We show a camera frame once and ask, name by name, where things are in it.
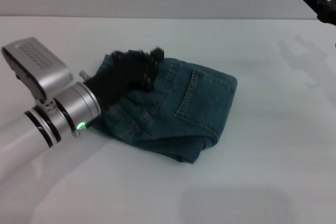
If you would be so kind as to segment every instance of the black ring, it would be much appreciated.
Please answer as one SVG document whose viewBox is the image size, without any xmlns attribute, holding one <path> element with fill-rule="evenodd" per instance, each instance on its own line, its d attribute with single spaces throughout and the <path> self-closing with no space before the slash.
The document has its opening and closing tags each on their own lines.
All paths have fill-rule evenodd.
<svg viewBox="0 0 336 224">
<path fill-rule="evenodd" d="M 40 122 L 34 117 L 34 115 L 30 112 L 30 111 L 26 111 L 25 115 L 34 123 L 34 125 L 37 127 L 37 129 L 39 130 L 39 132 L 42 134 L 42 136 L 44 137 L 44 139 L 46 140 L 49 148 L 52 147 L 54 144 L 51 141 L 50 136 L 48 135 L 48 133 L 46 132 L 46 130 L 42 127 L 42 125 L 40 124 Z"/>
<path fill-rule="evenodd" d="M 73 123 L 73 120 L 71 119 L 71 116 L 68 114 L 67 110 L 63 107 L 63 105 L 57 99 L 54 98 L 54 101 L 56 103 L 57 108 L 61 111 L 61 113 L 64 115 L 65 119 L 67 120 L 71 128 L 71 131 L 72 132 L 76 131 L 75 124 Z"/>
<path fill-rule="evenodd" d="M 52 121 L 50 120 L 50 118 L 47 116 L 46 113 L 44 113 L 44 111 L 42 109 L 40 109 L 38 106 L 33 107 L 33 109 L 36 111 L 37 114 L 39 114 L 39 116 L 41 116 L 41 118 L 48 124 L 49 128 L 51 129 L 51 132 L 53 133 L 53 135 L 56 138 L 57 143 L 59 141 L 61 141 L 61 135 L 59 134 L 56 126 L 52 123 Z"/>
</svg>

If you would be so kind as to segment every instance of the silver cylindrical joint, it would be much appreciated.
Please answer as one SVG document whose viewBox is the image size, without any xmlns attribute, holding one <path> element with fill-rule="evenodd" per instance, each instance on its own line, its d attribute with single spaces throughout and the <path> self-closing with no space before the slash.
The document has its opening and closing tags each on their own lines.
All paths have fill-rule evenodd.
<svg viewBox="0 0 336 224">
<path fill-rule="evenodd" d="M 72 131 L 92 121 L 100 115 L 100 106 L 92 92 L 82 83 L 77 82 L 55 97 L 55 101 L 66 117 L 71 120 Z"/>
</svg>

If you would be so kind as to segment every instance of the green led light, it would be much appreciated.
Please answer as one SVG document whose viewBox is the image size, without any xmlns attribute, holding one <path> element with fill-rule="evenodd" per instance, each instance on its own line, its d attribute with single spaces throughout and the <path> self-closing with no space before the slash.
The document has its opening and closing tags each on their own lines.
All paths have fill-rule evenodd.
<svg viewBox="0 0 336 224">
<path fill-rule="evenodd" d="M 81 128 L 83 128 L 83 126 L 85 126 L 85 122 L 81 122 L 80 124 L 78 124 L 77 129 L 80 130 Z"/>
</svg>

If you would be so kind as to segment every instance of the white table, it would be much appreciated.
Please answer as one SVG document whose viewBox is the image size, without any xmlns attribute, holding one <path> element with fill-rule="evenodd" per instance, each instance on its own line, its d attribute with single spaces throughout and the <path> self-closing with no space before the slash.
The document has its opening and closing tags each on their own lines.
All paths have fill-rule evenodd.
<svg viewBox="0 0 336 224">
<path fill-rule="evenodd" d="M 150 50 L 238 79 L 220 142 L 194 165 L 87 131 L 0 187 L 0 223 L 336 221 L 336 27 L 312 20 L 0 17 L 0 45 L 35 36 L 74 72 Z M 0 123 L 33 99 L 0 58 Z"/>
</svg>

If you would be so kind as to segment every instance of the blue jeans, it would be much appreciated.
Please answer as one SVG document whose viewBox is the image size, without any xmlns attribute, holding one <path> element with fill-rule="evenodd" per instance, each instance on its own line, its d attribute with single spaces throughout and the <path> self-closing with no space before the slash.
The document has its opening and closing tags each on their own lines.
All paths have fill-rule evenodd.
<svg viewBox="0 0 336 224">
<path fill-rule="evenodd" d="M 98 71 L 111 64 L 106 55 Z M 218 142 L 236 88 L 233 76 L 165 58 L 154 91 L 131 91 L 105 111 L 95 128 L 140 149 L 194 163 Z"/>
</svg>

